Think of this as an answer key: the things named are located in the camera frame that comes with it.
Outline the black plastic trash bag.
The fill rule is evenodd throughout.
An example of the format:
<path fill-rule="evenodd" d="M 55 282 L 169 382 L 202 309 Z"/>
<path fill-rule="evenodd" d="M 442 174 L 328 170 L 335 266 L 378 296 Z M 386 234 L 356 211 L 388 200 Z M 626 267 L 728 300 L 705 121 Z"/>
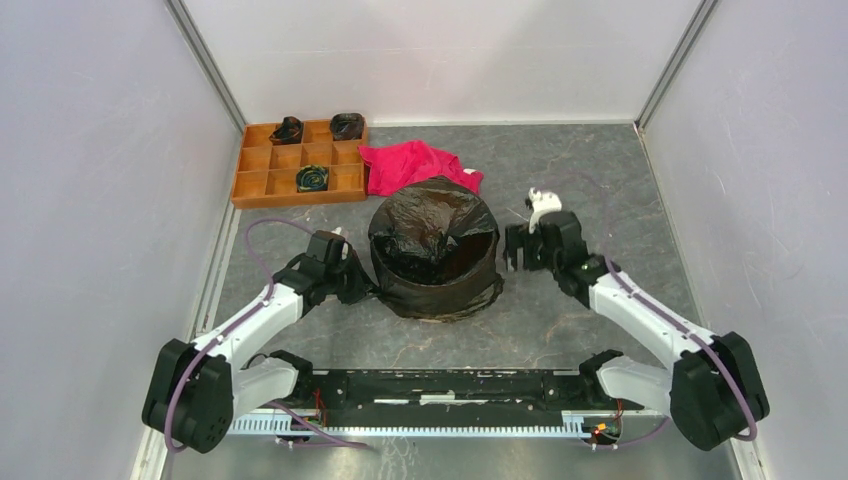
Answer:
<path fill-rule="evenodd" d="M 478 194 L 444 176 L 387 197 L 368 240 L 379 298 L 400 317 L 455 323 L 503 292 L 495 216 Z"/>

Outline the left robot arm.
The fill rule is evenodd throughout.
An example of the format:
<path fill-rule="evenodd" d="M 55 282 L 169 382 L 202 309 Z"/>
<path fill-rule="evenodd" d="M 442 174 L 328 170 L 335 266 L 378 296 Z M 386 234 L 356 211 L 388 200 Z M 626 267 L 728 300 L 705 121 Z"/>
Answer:
<path fill-rule="evenodd" d="M 294 360 L 250 359 L 275 335 L 327 297 L 350 305 L 371 291 L 356 251 L 341 235 L 318 230 L 305 252 L 272 275 L 258 296 L 214 330 L 159 350 L 141 411 L 142 423 L 175 451 L 207 453 L 233 422 L 274 400 L 306 405 L 313 379 Z"/>

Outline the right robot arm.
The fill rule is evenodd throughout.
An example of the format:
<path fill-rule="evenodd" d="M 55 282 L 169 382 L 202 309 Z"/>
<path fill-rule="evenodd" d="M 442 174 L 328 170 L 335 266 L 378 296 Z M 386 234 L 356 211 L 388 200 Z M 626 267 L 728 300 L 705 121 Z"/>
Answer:
<path fill-rule="evenodd" d="M 506 227 L 503 258 L 511 270 L 549 271 L 564 294 L 616 323 L 659 360 L 652 367 L 617 351 L 596 355 L 577 382 L 585 405 L 632 401 L 661 413 L 703 451 L 731 438 L 756 439 L 770 404 L 749 342 L 686 320 L 613 261 L 590 252 L 574 213 L 548 212 Z"/>

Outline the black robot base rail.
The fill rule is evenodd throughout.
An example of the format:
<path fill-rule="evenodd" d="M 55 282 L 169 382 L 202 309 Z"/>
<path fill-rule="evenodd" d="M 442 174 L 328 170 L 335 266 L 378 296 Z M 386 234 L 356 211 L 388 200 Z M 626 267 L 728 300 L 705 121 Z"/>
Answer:
<path fill-rule="evenodd" d="M 585 367 L 566 369 L 327 369 L 296 358 L 281 404 L 324 427 L 553 427 L 567 412 L 640 411 L 603 393 Z"/>

